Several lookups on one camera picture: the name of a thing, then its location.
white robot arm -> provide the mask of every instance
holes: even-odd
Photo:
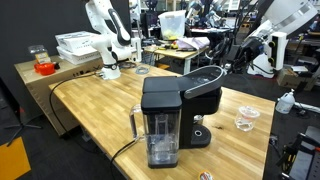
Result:
[[[233,67],[253,60],[249,74],[272,78],[283,67],[287,36],[299,33],[317,13],[308,0],[273,0],[261,25],[241,44]]]
[[[117,61],[131,57],[131,37],[110,0],[89,0],[86,3],[86,11],[92,28],[100,32],[91,39],[91,46],[101,54],[104,63],[101,76],[103,79],[116,79],[120,76]],[[105,20],[112,22],[116,33],[108,28]]]

gray floor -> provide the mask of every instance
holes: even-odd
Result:
[[[171,65],[168,70],[182,73],[183,67],[179,66],[179,63],[172,62]],[[265,79],[247,74],[230,74],[223,86],[272,101],[290,91],[290,89],[279,87],[275,79]],[[313,88],[310,92],[301,92],[296,96],[297,102],[317,107],[320,107],[319,99],[319,87]],[[276,147],[280,153],[285,144],[292,142],[298,132],[305,132],[309,125],[320,128],[319,114],[308,111],[306,116],[300,117],[296,113],[295,109],[288,115],[274,112],[271,133],[279,139]],[[1,145],[6,143],[15,132],[14,129],[4,130],[3,127],[15,124],[16,119],[8,107],[0,110],[0,117]],[[88,143],[82,141],[79,129],[72,132],[72,139],[62,139],[58,138],[57,133],[45,117],[36,118],[30,124],[42,126],[43,129],[25,129],[21,134],[32,170],[19,179],[112,179],[109,160],[100,153],[92,141]],[[74,140],[94,153],[83,150]],[[281,172],[279,167],[275,165],[278,159],[275,148],[270,145],[264,179],[277,179]],[[113,172],[115,179],[124,179],[115,168]]]

wall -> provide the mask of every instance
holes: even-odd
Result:
[[[128,0],[112,0],[127,30],[131,31]],[[81,0],[10,0],[0,6],[0,76],[28,118],[42,114],[24,86],[14,64],[32,60],[27,48],[43,44],[49,55],[57,55],[56,34],[95,32]]]

plastic cup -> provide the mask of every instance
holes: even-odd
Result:
[[[235,124],[242,131],[250,131],[253,129],[260,113],[251,106],[241,106],[238,109]]]

spray bottle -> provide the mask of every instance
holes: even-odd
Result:
[[[295,103],[295,99],[293,97],[293,89],[291,92],[285,93],[280,99],[278,99],[278,104],[276,106],[276,110],[282,114],[288,114]]]

